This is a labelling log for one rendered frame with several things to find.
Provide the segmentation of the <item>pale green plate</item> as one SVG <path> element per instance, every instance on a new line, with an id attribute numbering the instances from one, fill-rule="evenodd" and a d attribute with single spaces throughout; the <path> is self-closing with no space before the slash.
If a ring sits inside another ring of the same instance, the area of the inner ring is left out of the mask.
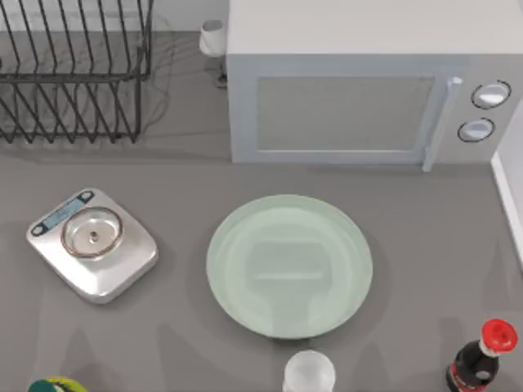
<path id="1" fill-rule="evenodd" d="M 217 304 L 262 336 L 324 335 L 356 314 L 373 281 L 373 256 L 360 227 L 317 198 L 276 194 L 232 211 L 206 255 Z"/>

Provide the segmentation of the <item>microwave door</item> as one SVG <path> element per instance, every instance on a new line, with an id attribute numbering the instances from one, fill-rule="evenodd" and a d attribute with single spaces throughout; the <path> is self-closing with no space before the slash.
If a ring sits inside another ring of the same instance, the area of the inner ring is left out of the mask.
<path id="1" fill-rule="evenodd" d="M 454 67 L 433 56 L 231 55 L 237 163 L 419 164 Z"/>

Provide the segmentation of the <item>silver kitchen scale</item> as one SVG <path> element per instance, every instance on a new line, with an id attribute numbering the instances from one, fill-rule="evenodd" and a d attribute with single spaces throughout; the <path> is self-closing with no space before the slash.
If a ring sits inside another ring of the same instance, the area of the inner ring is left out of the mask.
<path id="1" fill-rule="evenodd" d="M 80 297 L 106 304 L 157 262 L 154 237 L 105 192 L 84 188 L 26 231 L 28 243 Z"/>

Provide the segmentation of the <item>clear plastic cup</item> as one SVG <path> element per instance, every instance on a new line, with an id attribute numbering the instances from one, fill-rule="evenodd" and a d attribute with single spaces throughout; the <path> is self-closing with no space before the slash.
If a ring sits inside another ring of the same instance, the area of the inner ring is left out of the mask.
<path id="1" fill-rule="evenodd" d="M 336 369 L 325 354 L 303 350 L 293 355 L 284 367 L 283 392 L 333 392 Z"/>

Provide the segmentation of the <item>pale microwave oven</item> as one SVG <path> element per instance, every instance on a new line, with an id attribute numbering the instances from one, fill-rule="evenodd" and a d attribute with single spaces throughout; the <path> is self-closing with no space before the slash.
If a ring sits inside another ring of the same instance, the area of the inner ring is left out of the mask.
<path id="1" fill-rule="evenodd" d="M 230 0 L 231 55 L 433 56 L 463 80 L 434 164 L 483 164 L 494 156 L 523 99 L 523 0 Z M 504 81 L 493 109 L 474 90 Z M 488 118 L 486 140 L 465 143 L 459 127 Z"/>

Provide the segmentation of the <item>small microwave knob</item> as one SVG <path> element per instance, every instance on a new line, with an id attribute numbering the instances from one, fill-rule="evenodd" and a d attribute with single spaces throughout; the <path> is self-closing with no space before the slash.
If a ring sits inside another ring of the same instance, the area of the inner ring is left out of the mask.
<path id="1" fill-rule="evenodd" d="M 458 131 L 458 138 L 465 143 L 479 143 L 488 139 L 495 131 L 496 126 L 488 118 L 479 118 L 463 123 Z"/>

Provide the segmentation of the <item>large microwave knob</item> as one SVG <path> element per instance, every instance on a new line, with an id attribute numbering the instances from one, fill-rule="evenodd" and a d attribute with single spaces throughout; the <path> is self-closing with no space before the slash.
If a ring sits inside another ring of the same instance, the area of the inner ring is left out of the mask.
<path id="1" fill-rule="evenodd" d="M 512 88 L 504 81 L 478 86 L 471 96 L 473 105 L 479 109 L 493 109 L 502 105 L 512 94 Z"/>

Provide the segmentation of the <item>dark bottle with red cap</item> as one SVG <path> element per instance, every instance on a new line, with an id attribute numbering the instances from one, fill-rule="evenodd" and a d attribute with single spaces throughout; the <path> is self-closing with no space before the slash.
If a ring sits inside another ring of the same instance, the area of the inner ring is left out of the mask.
<path id="1" fill-rule="evenodd" d="M 506 320 L 492 318 L 481 327 L 480 338 L 468 342 L 447 367 L 450 392 L 484 392 L 499 370 L 499 358 L 518 343 L 516 329 Z"/>

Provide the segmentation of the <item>green and yellow object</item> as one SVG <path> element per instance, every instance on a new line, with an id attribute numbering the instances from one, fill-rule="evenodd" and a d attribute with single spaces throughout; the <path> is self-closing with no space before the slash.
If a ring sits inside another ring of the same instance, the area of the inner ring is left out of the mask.
<path id="1" fill-rule="evenodd" d="M 56 376 L 36 380 L 29 385 L 27 392 L 89 392 L 76 380 Z"/>

